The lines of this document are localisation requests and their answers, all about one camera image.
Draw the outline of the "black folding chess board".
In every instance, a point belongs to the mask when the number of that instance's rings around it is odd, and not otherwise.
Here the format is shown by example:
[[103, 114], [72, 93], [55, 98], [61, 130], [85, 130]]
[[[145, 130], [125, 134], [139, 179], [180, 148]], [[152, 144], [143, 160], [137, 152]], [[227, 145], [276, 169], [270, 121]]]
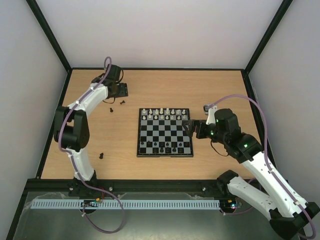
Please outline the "black folding chess board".
[[[138, 135], [137, 135], [137, 157], [193, 157], [193, 143], [192, 139], [187, 136], [182, 127], [183, 116], [182, 110], [186, 110], [187, 119], [190, 119], [190, 110], [188, 108], [169, 108], [170, 113], [166, 114], [166, 109], [163, 108], [163, 114], [160, 114], [161, 108], [145, 108], [146, 113], [143, 113], [143, 108], [139, 109], [138, 120]], [[153, 110], [152, 119], [148, 119], [149, 110]], [[171, 111], [174, 109], [175, 114], [171, 115]], [[170, 116], [175, 116], [175, 120], [170, 120]], [[147, 147], [147, 142], [152, 142], [151, 147]], [[164, 142], [164, 147], [160, 147], [160, 142]], [[172, 142], [176, 142], [176, 147], [172, 147]], [[171, 153], [166, 153], [166, 147], [171, 148]], [[154, 153], [153, 149], [158, 148], [158, 153]], [[182, 148], [183, 152], [179, 153], [178, 148]]]

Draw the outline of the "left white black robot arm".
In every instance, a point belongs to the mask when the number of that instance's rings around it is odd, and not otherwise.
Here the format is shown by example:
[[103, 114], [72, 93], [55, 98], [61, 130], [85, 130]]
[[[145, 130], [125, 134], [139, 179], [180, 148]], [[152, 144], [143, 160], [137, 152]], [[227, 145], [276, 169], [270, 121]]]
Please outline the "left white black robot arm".
[[104, 73], [91, 81], [89, 88], [77, 100], [68, 106], [57, 107], [54, 115], [53, 137], [59, 150], [68, 155], [74, 178], [93, 190], [97, 189], [97, 174], [88, 154], [88, 117], [101, 102], [129, 95], [127, 84], [122, 82], [123, 69], [108, 64], [104, 70]]

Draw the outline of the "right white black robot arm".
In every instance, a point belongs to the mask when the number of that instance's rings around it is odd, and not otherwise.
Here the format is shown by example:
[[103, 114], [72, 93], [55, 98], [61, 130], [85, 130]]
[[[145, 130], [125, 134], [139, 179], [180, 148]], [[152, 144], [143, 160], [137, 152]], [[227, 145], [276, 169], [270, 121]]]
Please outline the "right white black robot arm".
[[249, 170], [263, 187], [259, 190], [228, 170], [217, 178], [218, 191], [224, 196], [232, 194], [243, 199], [267, 218], [281, 238], [292, 239], [320, 212], [319, 206], [306, 201], [289, 185], [257, 139], [242, 132], [231, 109], [218, 109], [215, 105], [206, 105], [204, 109], [206, 120], [183, 118], [187, 135], [192, 137], [196, 133], [197, 139], [222, 144], [227, 155]]

